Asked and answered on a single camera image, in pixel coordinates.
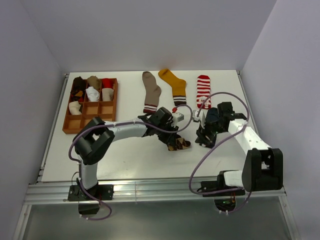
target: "wall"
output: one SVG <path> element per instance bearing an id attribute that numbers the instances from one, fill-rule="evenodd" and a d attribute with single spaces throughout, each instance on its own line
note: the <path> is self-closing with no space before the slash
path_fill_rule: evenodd
<path id="1" fill-rule="evenodd" d="M 18 0 L 0 7 L 0 239 L 13 236 L 34 183 L 63 76 Z"/>
<path id="2" fill-rule="evenodd" d="M 21 0 L 65 72 L 242 69 L 276 0 Z"/>
<path id="3" fill-rule="evenodd" d="M 242 79 L 259 133 L 284 152 L 284 184 L 303 239 L 320 235 L 320 2 L 278 0 Z"/>

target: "wooden box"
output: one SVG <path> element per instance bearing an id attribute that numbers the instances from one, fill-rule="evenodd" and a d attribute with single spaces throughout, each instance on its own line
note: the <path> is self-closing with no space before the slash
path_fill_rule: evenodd
<path id="1" fill-rule="evenodd" d="M 110 78 L 113 83 L 113 100 L 103 101 L 102 100 L 102 83 L 99 90 L 99 101 L 89 101 L 87 94 L 85 93 L 84 101 L 79 102 L 82 105 L 81 115 L 71 115 L 69 111 L 69 103 L 71 102 L 71 96 L 69 97 L 68 104 L 66 106 L 66 113 L 63 123 L 62 130 L 65 134 L 78 134 L 84 126 L 86 126 L 91 119 L 99 116 L 104 121 L 114 122 L 116 121 L 116 110 L 117 110 L 117 93 L 118 93 L 118 81 L 116 78 Z"/>

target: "red rolled sock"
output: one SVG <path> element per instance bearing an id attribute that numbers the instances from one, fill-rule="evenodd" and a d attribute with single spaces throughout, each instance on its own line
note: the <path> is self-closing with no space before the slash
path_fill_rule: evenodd
<path id="1" fill-rule="evenodd" d="M 113 88 L 113 82 L 110 78 L 102 78 L 102 87 L 103 89 L 112 89 Z"/>
<path id="2" fill-rule="evenodd" d="M 204 100 L 210 96 L 210 78 L 206 75 L 198 76 L 197 83 L 196 83 L 196 105 L 198 108 L 201 107 Z M 211 108 L 211 99 L 208 99 L 203 109 L 210 109 Z"/>

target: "white tabletop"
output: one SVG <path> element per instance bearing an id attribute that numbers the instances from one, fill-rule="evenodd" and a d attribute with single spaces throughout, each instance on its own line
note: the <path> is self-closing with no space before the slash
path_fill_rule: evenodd
<path id="1" fill-rule="evenodd" d="M 235 70 L 190 70 L 172 71 L 178 78 L 184 79 L 186 85 L 187 104 L 196 108 L 197 77 L 208 75 L 211 79 L 211 93 L 229 92 L 237 95 L 243 101 L 245 96 Z M 114 72 L 76 72 L 70 73 L 64 91 L 61 107 L 57 117 L 55 129 L 42 176 L 43 182 L 70 181 L 74 172 L 78 170 L 75 162 L 69 160 L 68 149 L 75 137 L 74 134 L 65 134 L 62 131 L 66 108 L 74 78 L 81 76 L 87 79 L 90 76 L 98 78 L 117 78 L 118 95 L 116 120 L 125 121 L 143 115 L 145 87 L 142 82 L 143 71 L 114 71 Z M 171 87 L 158 76 L 158 71 L 151 71 L 161 88 L 159 107 L 171 110 L 174 107 Z M 245 108 L 235 98 L 229 95 L 217 95 L 211 99 L 212 106 L 221 102 L 232 102 L 236 113 L 246 114 Z M 179 112 L 184 114 L 184 121 L 179 123 L 182 128 L 189 119 L 189 110 L 180 107 Z M 191 141 L 191 148 L 179 151 L 168 151 L 167 146 L 156 136 L 127 138 L 111 144 L 104 158 L 98 164 L 97 177 L 99 180 L 135 180 L 189 177 L 191 172 L 208 152 L 208 148 L 195 143 L 196 129 L 199 123 L 192 122 L 180 135 Z M 219 134 L 217 142 L 228 136 L 228 133 Z M 230 139 L 217 148 L 199 168 L 195 176 L 216 176 L 223 170 L 242 170 L 245 162 L 245 153 L 235 139 Z"/>

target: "mustard yellow sock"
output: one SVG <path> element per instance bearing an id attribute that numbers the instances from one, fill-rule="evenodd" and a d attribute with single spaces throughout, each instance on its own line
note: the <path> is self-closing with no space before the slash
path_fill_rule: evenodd
<path id="1" fill-rule="evenodd" d="M 169 69 L 158 72 L 159 77 L 172 87 L 172 96 L 175 106 L 186 104 L 186 81 L 177 78 Z"/>

